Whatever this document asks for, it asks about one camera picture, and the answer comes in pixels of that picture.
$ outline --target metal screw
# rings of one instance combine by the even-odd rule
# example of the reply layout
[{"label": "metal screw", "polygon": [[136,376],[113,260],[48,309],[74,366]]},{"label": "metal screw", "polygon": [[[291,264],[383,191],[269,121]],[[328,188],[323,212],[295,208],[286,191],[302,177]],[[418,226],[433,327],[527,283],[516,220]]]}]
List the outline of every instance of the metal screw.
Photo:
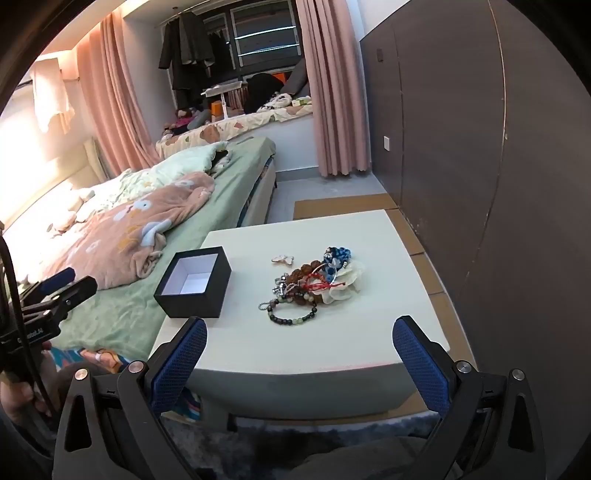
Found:
[{"label": "metal screw", "polygon": [[136,360],[135,362],[131,362],[128,368],[131,373],[137,374],[144,369],[144,363]]},{"label": "metal screw", "polygon": [[468,362],[465,362],[464,360],[458,362],[456,364],[456,368],[458,371],[462,372],[463,374],[468,374],[472,371],[472,366]]},{"label": "metal screw", "polygon": [[80,368],[74,375],[77,380],[84,380],[88,376],[88,370],[86,368]]},{"label": "metal screw", "polygon": [[519,370],[518,368],[516,368],[512,371],[512,373],[513,378],[515,378],[516,380],[525,380],[525,373],[523,373],[523,370]]}]

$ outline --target orange box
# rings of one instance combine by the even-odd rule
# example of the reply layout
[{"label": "orange box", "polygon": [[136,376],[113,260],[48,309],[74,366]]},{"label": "orange box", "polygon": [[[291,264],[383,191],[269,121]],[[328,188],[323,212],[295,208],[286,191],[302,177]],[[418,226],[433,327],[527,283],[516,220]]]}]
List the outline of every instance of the orange box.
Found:
[{"label": "orange box", "polygon": [[273,76],[276,79],[280,79],[283,83],[285,83],[287,81],[287,78],[285,77],[285,73],[274,73]]},{"label": "orange box", "polygon": [[211,110],[212,110],[212,115],[213,116],[220,116],[220,115],[223,116],[222,101],[221,100],[218,100],[216,102],[213,102],[212,103]]}]

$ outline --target dark brown wardrobe door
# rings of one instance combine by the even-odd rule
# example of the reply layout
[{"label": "dark brown wardrobe door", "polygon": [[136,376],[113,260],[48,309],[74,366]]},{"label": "dark brown wardrobe door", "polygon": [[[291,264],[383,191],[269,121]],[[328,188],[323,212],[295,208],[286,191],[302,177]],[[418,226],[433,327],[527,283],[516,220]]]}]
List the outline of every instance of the dark brown wardrobe door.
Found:
[{"label": "dark brown wardrobe door", "polygon": [[394,14],[404,105],[402,210],[452,299],[482,237],[501,160],[503,77],[486,0]]},{"label": "dark brown wardrobe door", "polygon": [[525,371],[554,479],[591,429],[591,98],[542,32],[506,1],[491,4],[506,141],[482,249],[456,308],[482,370]]},{"label": "dark brown wardrobe door", "polygon": [[[372,171],[394,201],[402,186],[402,105],[396,42],[388,18],[361,40],[368,95]],[[390,139],[390,151],[384,148]]]}]

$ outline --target beaded bracelet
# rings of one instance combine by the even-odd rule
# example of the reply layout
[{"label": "beaded bracelet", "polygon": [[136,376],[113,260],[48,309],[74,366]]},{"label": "beaded bracelet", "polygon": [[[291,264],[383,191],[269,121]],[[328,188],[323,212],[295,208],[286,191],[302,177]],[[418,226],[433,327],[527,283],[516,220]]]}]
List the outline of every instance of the beaded bracelet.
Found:
[{"label": "beaded bracelet", "polygon": [[316,316],[316,312],[318,312],[318,309],[316,308],[316,302],[314,301],[312,302],[312,310],[308,315],[296,319],[282,319],[273,314],[273,308],[279,305],[279,303],[280,301],[278,299],[275,299],[269,301],[268,303],[261,303],[259,305],[260,309],[263,305],[267,305],[267,313],[269,315],[269,320],[275,322],[277,325],[302,325],[304,322],[313,319]]},{"label": "beaded bracelet", "polygon": [[[272,259],[277,262],[282,255]],[[273,293],[276,298],[264,301],[259,304],[259,310],[266,310],[269,320],[278,325],[302,325],[306,321],[316,317],[318,309],[317,302],[322,301],[318,292],[329,288],[345,285],[345,283],[334,283],[335,275],[341,268],[345,268],[351,259],[351,250],[341,247],[328,247],[324,252],[323,261],[314,260],[310,264],[304,264],[296,268],[291,274],[285,273],[275,279]],[[282,319],[273,313],[273,309],[280,303],[296,302],[298,305],[310,303],[312,310],[303,317],[295,319]]]}]

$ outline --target blue mesh pad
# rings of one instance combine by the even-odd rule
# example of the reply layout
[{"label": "blue mesh pad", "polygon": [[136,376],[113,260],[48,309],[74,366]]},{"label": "blue mesh pad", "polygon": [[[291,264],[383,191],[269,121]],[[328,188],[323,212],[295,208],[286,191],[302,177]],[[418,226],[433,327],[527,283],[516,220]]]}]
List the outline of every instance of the blue mesh pad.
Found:
[{"label": "blue mesh pad", "polygon": [[402,319],[394,323],[392,341],[427,408],[444,417],[450,404],[447,380]]},{"label": "blue mesh pad", "polygon": [[44,280],[41,283],[41,292],[46,296],[51,295],[60,288],[64,288],[68,283],[72,283],[75,279],[76,272],[74,272],[73,268],[68,267],[47,280]]},{"label": "blue mesh pad", "polygon": [[206,344],[207,326],[198,320],[152,382],[151,406],[155,415],[174,408]]}]

